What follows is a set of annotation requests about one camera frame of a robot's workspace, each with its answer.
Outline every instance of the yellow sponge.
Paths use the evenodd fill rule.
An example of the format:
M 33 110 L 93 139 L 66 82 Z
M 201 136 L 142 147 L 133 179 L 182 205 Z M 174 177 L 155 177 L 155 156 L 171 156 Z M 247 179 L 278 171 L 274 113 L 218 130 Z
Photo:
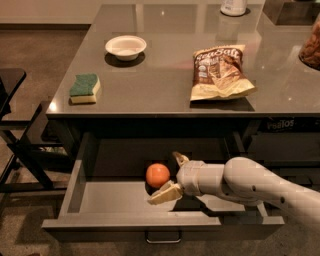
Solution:
M 172 200 L 181 199 L 183 195 L 183 189 L 178 183 L 173 183 L 169 180 L 159 190 L 154 192 L 148 199 L 149 204 L 157 205 Z
M 74 104 L 95 103 L 99 88 L 100 80 L 96 74 L 76 75 L 76 81 L 69 91 L 71 102 Z

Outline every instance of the brown jar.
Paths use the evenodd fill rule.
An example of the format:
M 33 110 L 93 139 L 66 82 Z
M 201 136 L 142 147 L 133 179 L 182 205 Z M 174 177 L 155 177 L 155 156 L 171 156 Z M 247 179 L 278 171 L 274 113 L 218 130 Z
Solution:
M 320 15 L 312 27 L 312 33 L 299 53 L 300 60 L 314 69 L 320 70 Z

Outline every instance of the floor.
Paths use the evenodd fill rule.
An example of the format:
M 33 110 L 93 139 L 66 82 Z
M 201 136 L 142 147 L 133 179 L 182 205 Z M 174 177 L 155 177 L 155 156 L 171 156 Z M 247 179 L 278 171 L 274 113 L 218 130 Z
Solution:
M 0 30 L 0 67 L 21 67 L 27 78 L 15 94 L 9 120 L 30 119 L 42 100 L 50 100 L 85 35 L 84 30 Z M 0 140 L 0 170 L 10 151 Z M 50 173 L 52 179 L 68 180 L 69 174 Z M 33 181 L 25 168 L 10 179 Z M 141 242 L 61 243 L 41 229 L 44 219 L 55 218 L 62 192 L 0 195 L 0 253 L 3 256 L 84 255 L 320 255 L 319 234 L 286 218 L 287 224 L 265 240 L 183 241 L 175 245 Z

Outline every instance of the sponge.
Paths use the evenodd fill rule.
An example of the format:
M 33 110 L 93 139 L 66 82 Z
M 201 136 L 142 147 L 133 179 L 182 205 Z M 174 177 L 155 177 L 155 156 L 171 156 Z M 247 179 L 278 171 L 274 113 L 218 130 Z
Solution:
M 100 80 L 96 74 L 76 75 L 76 81 L 69 91 L 71 102 L 74 104 L 95 103 L 99 88 Z

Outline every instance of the chip bag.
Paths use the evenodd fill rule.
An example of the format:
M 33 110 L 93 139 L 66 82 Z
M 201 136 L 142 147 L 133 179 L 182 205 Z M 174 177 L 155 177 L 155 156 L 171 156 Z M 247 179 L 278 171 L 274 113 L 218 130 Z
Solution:
M 190 100 L 228 100 L 255 92 L 256 87 L 242 73 L 244 48 L 226 45 L 194 52 Z

